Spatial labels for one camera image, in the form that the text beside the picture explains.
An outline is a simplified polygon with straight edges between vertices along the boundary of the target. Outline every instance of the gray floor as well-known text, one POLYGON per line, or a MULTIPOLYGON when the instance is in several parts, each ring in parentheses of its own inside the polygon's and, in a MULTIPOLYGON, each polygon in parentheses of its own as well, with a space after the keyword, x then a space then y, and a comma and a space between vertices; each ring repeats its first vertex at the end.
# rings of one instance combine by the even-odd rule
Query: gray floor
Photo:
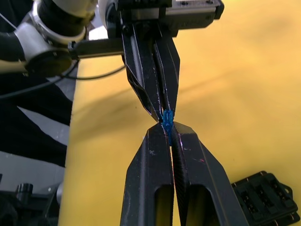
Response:
MULTIPOLYGON (((75 90, 74 80, 63 80, 57 85, 69 99, 73 99, 75 90)), ((22 109, 22 111, 45 133, 65 145, 68 144, 68 126, 28 110, 22 109)), ((3 174, 0 190, 14 191, 20 183, 31 183, 33 184, 33 191, 37 192, 48 186, 62 182, 64 168, 51 163, 0 152, 0 173, 3 174)))

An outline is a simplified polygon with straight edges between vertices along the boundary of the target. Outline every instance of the wire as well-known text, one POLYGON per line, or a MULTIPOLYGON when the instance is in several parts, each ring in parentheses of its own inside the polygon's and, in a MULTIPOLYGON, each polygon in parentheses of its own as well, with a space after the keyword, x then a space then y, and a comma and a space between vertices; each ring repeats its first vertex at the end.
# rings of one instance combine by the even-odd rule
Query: wire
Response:
POLYGON ((108 72, 106 74, 102 74, 102 75, 98 75, 98 76, 93 76, 93 77, 72 77, 72 76, 68 76, 68 75, 61 75, 62 78, 66 78, 66 79, 73 79, 73 80, 94 80, 94 79, 102 79, 111 75, 114 75, 120 71, 122 71, 123 69, 125 69, 125 66, 122 66, 120 68, 117 68, 114 71, 108 72))
MULTIPOLYGON (((79 64, 79 62, 77 61, 71 69, 68 70, 68 72, 66 72, 66 75, 65 76, 68 76, 75 68, 76 66, 79 64)), ((26 88, 26 89, 22 89, 22 90, 19 90, 19 91, 16 91, 16 92, 11 92, 11 93, 7 93, 7 94, 4 94, 4 95, 0 95, 0 100, 6 100, 6 99, 10 99, 10 98, 13 98, 13 97, 17 97, 17 96, 20 96, 20 95, 23 95, 23 94, 26 94, 26 93, 31 93, 31 92, 34 92, 34 91, 37 91, 39 89, 42 89, 42 88, 45 88, 47 86, 50 86, 52 84, 55 84, 55 83, 58 83, 59 81, 63 80, 64 78, 62 77, 59 77, 57 78, 56 80, 54 81, 48 81, 48 82, 45 82, 45 83, 42 83, 40 85, 37 85, 37 86, 33 86, 33 87, 29 87, 29 88, 26 88)))
POLYGON ((0 17, 2 17, 3 20, 5 20, 10 26, 12 26, 14 29, 17 29, 16 26, 14 26, 9 20, 6 19, 5 16, 3 16, 1 13, 0 13, 0 17))

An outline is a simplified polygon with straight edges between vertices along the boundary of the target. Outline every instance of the yellow surface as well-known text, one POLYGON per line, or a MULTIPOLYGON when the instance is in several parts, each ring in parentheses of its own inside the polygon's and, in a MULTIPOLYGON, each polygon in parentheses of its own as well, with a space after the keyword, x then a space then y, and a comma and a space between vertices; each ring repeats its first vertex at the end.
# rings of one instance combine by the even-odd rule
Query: yellow surface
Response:
MULTIPOLYGON (((220 21, 175 39, 181 58, 175 121, 198 133, 231 182, 272 172, 301 206, 301 1, 225 5, 220 21)), ((79 75, 121 64, 119 56, 84 60, 79 75)), ((127 167, 154 124, 125 72, 77 83, 61 226, 119 225, 127 167)))

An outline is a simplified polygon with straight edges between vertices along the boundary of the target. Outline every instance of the black cable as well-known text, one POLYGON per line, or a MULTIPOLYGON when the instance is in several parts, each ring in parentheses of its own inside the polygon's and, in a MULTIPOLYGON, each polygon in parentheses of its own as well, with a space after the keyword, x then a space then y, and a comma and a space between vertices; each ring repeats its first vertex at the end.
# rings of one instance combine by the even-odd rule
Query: black cable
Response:
MULTIPOLYGON (((66 73, 65 76, 68 76, 77 67, 78 64, 79 64, 79 62, 77 61, 73 65, 73 67, 71 69, 69 69, 69 71, 66 73)), ((59 78, 57 78, 54 81, 48 81, 48 82, 45 82, 45 83, 37 85, 37 86, 33 86, 33 87, 26 88, 26 89, 18 90, 16 92, 11 92, 11 93, 7 93, 7 94, 4 94, 4 95, 0 95, 0 100, 6 100, 6 99, 10 99, 10 98, 13 98, 13 97, 17 97, 17 96, 23 95, 25 93, 34 92, 34 91, 37 91, 37 90, 42 89, 44 87, 50 86, 52 84, 55 84, 55 83, 57 83, 57 82, 59 82, 59 81, 61 81, 63 79, 64 78, 59 77, 59 78)))
POLYGON ((102 75, 98 75, 98 76, 93 76, 93 77, 71 77, 68 75, 61 75, 62 78, 66 78, 66 79, 73 79, 73 80, 94 80, 94 79, 102 79, 111 75, 114 75, 120 71, 122 71, 123 69, 125 69, 125 66, 122 66, 120 68, 117 68, 114 71, 108 72, 106 74, 102 74, 102 75))

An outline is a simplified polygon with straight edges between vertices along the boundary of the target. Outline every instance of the blue object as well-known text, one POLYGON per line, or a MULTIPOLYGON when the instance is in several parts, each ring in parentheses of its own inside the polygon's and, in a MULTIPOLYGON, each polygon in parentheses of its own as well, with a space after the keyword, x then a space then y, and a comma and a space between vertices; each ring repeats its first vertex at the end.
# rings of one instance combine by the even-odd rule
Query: blue object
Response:
POLYGON ((162 125, 168 135, 169 145, 171 145, 171 129, 174 125, 174 113, 171 110, 164 110, 162 125))

